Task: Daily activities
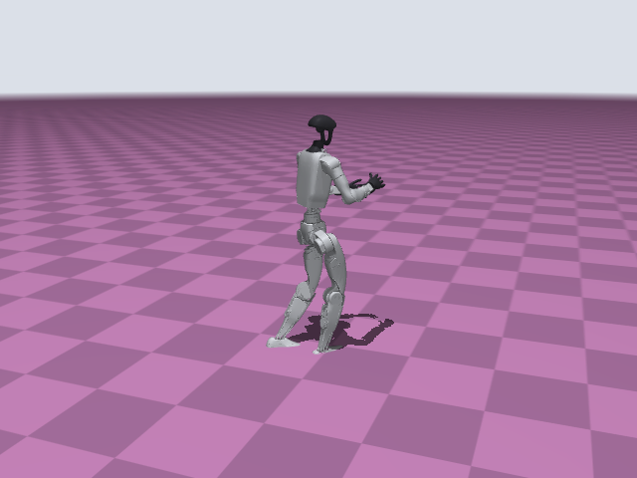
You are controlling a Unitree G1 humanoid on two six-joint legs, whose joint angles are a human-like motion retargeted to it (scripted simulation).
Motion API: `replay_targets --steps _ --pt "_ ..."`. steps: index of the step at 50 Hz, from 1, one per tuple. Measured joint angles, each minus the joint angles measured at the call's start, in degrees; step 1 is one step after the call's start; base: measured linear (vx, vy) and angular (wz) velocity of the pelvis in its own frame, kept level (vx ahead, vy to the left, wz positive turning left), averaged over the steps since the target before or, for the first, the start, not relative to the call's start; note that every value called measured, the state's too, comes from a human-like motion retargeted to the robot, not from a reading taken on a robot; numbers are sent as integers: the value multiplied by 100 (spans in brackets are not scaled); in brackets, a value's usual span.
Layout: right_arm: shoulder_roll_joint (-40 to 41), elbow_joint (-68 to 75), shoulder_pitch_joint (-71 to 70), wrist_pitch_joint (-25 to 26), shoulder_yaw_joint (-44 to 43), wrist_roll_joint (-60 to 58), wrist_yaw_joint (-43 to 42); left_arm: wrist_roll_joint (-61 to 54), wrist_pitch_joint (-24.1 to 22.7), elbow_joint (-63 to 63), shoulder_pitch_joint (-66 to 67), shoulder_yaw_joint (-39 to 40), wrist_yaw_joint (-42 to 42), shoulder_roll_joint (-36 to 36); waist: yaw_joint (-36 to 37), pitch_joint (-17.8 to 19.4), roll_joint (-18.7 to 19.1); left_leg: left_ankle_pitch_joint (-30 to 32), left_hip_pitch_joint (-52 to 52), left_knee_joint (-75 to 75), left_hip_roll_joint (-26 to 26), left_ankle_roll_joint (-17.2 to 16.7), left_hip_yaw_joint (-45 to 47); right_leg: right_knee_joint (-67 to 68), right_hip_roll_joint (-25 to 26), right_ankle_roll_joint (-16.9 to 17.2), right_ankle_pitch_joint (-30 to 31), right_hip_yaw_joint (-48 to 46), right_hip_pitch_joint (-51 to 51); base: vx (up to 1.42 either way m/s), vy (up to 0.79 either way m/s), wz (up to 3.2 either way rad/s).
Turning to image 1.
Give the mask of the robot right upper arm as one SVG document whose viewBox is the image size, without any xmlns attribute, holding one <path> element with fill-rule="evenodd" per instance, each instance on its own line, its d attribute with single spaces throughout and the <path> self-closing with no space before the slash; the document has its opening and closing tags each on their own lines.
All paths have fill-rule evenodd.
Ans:
<svg viewBox="0 0 637 478">
<path fill-rule="evenodd" d="M 350 190 L 352 188 L 349 188 L 347 178 L 341 169 L 339 160 L 336 157 L 327 155 L 322 157 L 319 161 L 323 172 L 331 177 L 336 188 L 341 193 L 343 203 L 350 205 L 357 201 L 351 195 Z"/>
</svg>

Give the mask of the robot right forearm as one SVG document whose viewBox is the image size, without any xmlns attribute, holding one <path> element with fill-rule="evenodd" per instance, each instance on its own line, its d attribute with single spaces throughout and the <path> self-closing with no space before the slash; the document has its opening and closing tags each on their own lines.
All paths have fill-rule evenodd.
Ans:
<svg viewBox="0 0 637 478">
<path fill-rule="evenodd" d="M 370 185 L 370 183 L 366 184 L 366 185 L 362 185 L 359 188 L 355 188 L 355 189 L 351 189 L 351 195 L 352 197 L 357 200 L 355 202 L 360 202 L 362 201 L 367 195 L 370 194 L 370 192 L 373 190 L 374 188 Z"/>
</svg>

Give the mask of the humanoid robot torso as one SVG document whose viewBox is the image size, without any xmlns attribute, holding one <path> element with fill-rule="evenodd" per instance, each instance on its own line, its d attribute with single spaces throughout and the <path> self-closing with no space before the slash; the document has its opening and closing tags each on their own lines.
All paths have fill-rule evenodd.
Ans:
<svg viewBox="0 0 637 478">
<path fill-rule="evenodd" d="M 319 208 L 325 208 L 332 182 L 331 177 L 323 172 L 319 160 L 331 155 L 323 148 L 322 152 L 314 153 L 306 150 L 304 149 L 299 157 L 297 202 L 307 208 L 304 220 L 301 221 L 302 236 L 305 241 L 314 244 L 314 233 L 319 230 L 326 232 L 325 223 L 320 219 Z"/>
</svg>

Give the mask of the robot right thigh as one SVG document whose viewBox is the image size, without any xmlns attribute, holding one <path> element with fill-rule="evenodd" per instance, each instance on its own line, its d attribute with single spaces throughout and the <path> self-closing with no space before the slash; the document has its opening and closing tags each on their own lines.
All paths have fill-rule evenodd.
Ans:
<svg viewBox="0 0 637 478">
<path fill-rule="evenodd" d="M 324 233 L 322 230 L 314 233 L 314 244 L 317 251 L 323 255 L 324 264 L 331 280 L 331 287 L 323 292 L 323 299 L 328 303 L 329 295 L 339 291 L 344 295 L 346 285 L 346 265 L 340 244 L 334 234 Z"/>
</svg>

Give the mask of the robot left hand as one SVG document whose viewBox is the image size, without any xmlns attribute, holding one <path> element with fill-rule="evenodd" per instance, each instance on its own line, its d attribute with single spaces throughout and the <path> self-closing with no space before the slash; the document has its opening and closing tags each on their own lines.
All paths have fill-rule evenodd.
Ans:
<svg viewBox="0 0 637 478">
<path fill-rule="evenodd" d="M 355 189 L 357 187 L 360 187 L 360 186 L 364 185 L 364 184 L 357 184 L 357 185 L 354 184 L 354 183 L 359 182 L 359 181 L 361 181 L 361 179 L 357 179 L 357 180 L 352 181 L 352 183 L 349 185 L 349 188 Z M 335 195 L 341 195 L 341 194 L 335 194 Z"/>
</svg>

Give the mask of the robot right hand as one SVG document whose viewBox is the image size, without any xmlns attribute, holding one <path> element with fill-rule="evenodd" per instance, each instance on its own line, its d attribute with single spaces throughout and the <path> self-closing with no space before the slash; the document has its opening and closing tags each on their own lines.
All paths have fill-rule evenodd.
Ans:
<svg viewBox="0 0 637 478">
<path fill-rule="evenodd" d="M 366 182 L 364 185 L 370 183 L 370 185 L 374 188 L 370 194 L 375 191 L 375 189 L 379 189 L 379 188 L 383 188 L 385 186 L 385 184 L 381 184 L 383 182 L 383 180 L 380 181 L 381 177 L 378 177 L 378 174 L 376 174 L 374 177 L 372 177 L 372 173 L 369 173 L 370 175 L 370 179 L 368 180 L 368 182 Z"/>
</svg>

